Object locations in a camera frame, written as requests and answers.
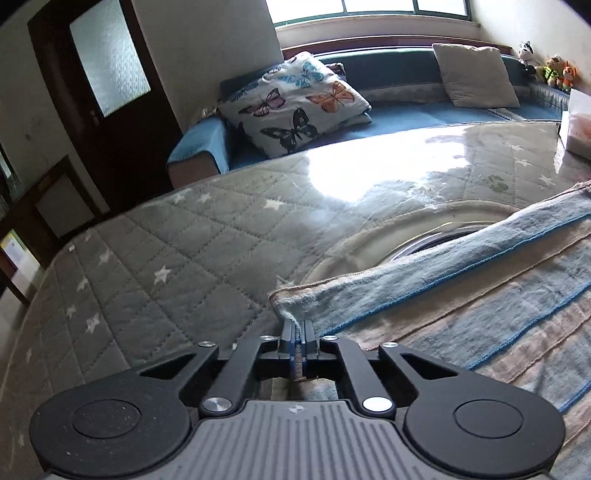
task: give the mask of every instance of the floor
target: floor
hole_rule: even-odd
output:
[[[23,252],[12,282],[25,297],[32,300],[43,280],[43,269],[29,250]],[[20,331],[27,308],[6,289],[0,296],[0,399],[2,398],[6,367],[10,360],[14,340]]]

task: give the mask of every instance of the stuffed animal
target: stuffed animal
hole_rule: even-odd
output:
[[[574,65],[570,65],[568,62],[566,64],[566,67],[564,67],[563,70],[563,81],[562,81],[562,90],[566,93],[570,93],[570,91],[573,88],[573,83],[577,78],[578,75],[578,70],[577,67],[575,67]]]
[[[549,86],[561,88],[564,67],[566,67],[566,62],[559,55],[555,55],[554,57],[550,57],[546,61],[546,65],[537,67],[535,70],[538,73],[538,75],[543,76],[544,81]]]
[[[517,51],[517,58],[519,61],[525,66],[525,70],[527,72],[528,77],[531,80],[538,80],[537,71],[535,69],[536,66],[540,65],[540,62],[537,61],[534,57],[534,49],[531,47],[530,42],[525,42],[519,45],[519,50]]]

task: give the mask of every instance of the blue sofa cover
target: blue sofa cover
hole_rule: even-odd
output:
[[[372,105],[371,124],[355,125],[305,145],[304,150],[356,138],[372,137],[424,127],[472,122],[560,120],[568,109],[568,95],[543,85],[530,84],[524,66],[514,57],[502,59],[519,97],[520,108],[455,108],[443,89],[439,65],[432,48],[360,48],[316,56],[323,63],[341,62],[348,83]],[[225,80],[222,100],[261,77],[273,66]],[[220,173],[266,160],[230,125],[210,117],[192,127],[176,146],[168,163],[210,152]]]

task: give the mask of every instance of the gray ribbed panel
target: gray ribbed panel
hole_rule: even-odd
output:
[[[249,401],[205,420],[187,447],[141,480],[452,480],[414,456],[395,427],[344,401]],[[52,475],[47,480],[58,480]],[[536,480],[547,480],[539,476]]]

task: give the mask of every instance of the white box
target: white box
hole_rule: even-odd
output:
[[[571,91],[569,111],[562,113],[560,139],[566,150],[591,160],[591,96]]]

